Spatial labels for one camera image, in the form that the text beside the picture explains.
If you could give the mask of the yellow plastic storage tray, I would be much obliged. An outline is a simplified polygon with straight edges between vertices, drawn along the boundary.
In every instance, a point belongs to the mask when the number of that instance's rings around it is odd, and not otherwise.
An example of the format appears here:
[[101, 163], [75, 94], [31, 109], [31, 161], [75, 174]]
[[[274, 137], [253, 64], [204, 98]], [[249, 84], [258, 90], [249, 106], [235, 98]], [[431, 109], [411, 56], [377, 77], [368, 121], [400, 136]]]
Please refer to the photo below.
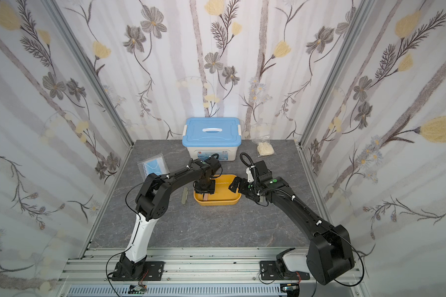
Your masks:
[[223, 206], [235, 205], [239, 202], [241, 194], [239, 192], [232, 193], [229, 191], [229, 185], [233, 182], [236, 176], [234, 174], [223, 174], [216, 178], [216, 190], [213, 195], [208, 195], [208, 201], [203, 201], [204, 194], [193, 193], [194, 199], [202, 206]]

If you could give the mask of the grey green folding fruit knife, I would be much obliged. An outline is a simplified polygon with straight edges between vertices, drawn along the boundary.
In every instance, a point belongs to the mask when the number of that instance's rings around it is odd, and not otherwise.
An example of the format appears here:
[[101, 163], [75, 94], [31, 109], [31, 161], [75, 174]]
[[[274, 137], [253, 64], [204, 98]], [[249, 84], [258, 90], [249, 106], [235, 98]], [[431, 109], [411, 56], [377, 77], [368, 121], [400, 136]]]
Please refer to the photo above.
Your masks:
[[183, 193], [182, 193], [182, 200], [181, 200], [182, 205], [186, 204], [187, 199], [188, 199], [188, 188], [184, 188]]

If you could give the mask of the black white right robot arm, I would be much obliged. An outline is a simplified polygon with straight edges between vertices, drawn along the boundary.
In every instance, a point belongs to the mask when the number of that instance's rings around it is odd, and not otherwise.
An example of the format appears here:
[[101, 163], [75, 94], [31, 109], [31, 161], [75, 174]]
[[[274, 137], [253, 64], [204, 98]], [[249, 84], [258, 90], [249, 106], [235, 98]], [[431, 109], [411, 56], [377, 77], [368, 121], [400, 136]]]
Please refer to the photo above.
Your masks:
[[258, 205], [262, 200], [266, 205], [275, 205], [309, 240], [307, 252], [293, 247], [276, 256], [278, 277], [289, 279], [292, 274], [308, 273], [316, 282], [326, 285], [354, 268], [354, 255], [358, 252], [345, 227], [333, 226], [316, 214], [299, 199], [286, 180], [272, 175], [264, 161], [254, 162], [245, 152], [240, 154], [240, 160], [247, 167], [247, 177], [234, 178], [229, 190]]

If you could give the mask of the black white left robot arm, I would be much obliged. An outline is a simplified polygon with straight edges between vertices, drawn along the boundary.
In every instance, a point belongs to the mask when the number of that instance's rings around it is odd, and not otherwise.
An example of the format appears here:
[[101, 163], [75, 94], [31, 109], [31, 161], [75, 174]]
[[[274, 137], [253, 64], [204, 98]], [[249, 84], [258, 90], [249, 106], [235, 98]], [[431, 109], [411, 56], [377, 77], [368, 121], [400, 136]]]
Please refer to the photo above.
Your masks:
[[128, 247], [121, 253], [111, 280], [142, 280], [150, 268], [146, 267], [147, 248], [158, 219], [167, 211], [170, 197], [177, 189], [194, 183], [197, 194], [214, 194], [213, 176], [221, 168], [219, 155], [214, 153], [201, 160], [191, 159], [180, 171], [157, 175], [149, 174], [135, 199], [136, 223]]

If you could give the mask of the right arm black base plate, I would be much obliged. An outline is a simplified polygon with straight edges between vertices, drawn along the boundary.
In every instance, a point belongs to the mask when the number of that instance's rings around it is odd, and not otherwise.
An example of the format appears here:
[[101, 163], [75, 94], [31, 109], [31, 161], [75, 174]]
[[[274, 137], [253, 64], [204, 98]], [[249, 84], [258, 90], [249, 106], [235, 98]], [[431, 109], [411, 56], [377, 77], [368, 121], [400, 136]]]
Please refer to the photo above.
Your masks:
[[260, 261], [260, 278], [264, 281], [273, 280], [310, 280], [310, 274], [306, 272], [291, 272], [280, 261]]

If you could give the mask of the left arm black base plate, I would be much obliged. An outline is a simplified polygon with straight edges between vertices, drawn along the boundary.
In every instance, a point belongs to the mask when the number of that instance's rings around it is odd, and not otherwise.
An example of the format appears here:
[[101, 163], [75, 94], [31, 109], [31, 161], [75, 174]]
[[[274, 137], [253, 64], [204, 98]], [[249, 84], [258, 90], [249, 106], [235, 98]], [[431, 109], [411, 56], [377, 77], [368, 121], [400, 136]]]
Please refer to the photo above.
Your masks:
[[165, 262], [145, 261], [137, 264], [119, 262], [110, 274], [113, 281], [161, 281]]

